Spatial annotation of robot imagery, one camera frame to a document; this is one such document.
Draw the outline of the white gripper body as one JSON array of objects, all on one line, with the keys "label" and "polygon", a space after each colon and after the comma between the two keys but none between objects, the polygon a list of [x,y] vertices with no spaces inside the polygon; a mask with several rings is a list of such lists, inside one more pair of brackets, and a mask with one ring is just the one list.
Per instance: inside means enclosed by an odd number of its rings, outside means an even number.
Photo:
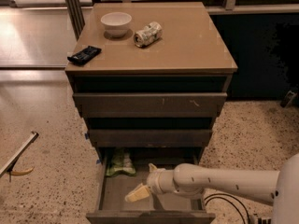
[{"label": "white gripper body", "polygon": [[150,171],[147,186],[153,194],[176,193],[178,191],[173,170],[156,169]]}]

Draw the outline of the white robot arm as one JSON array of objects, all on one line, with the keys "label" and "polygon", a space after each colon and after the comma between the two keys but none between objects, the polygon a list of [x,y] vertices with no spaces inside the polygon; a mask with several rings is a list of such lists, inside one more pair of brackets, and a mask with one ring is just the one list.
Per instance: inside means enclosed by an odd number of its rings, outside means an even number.
[{"label": "white robot arm", "polygon": [[271,224],[299,224],[299,155],[278,171],[212,169],[182,163],[172,170],[149,165],[147,182],[125,196],[128,203],[151,194],[172,193],[195,199],[216,189],[273,207]]}]

